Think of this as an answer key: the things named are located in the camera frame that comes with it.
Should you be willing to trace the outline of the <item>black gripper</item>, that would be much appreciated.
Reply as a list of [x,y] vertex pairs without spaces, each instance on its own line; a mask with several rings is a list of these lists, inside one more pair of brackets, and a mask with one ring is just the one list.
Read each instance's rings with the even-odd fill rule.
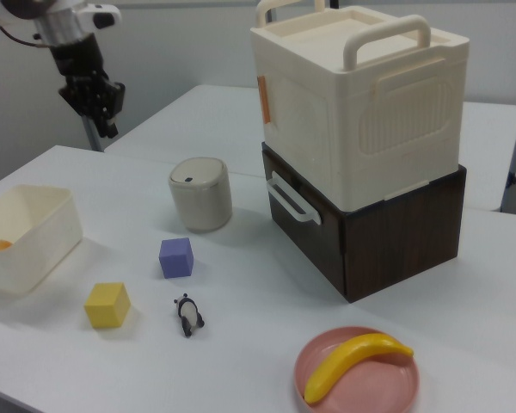
[[95,35],[88,34],[81,40],[52,46],[51,53],[66,81],[59,94],[79,115],[94,116],[95,128],[101,138],[116,137],[116,114],[123,108],[126,86],[114,83],[111,113],[102,100],[106,95],[108,75],[103,69],[103,57]]

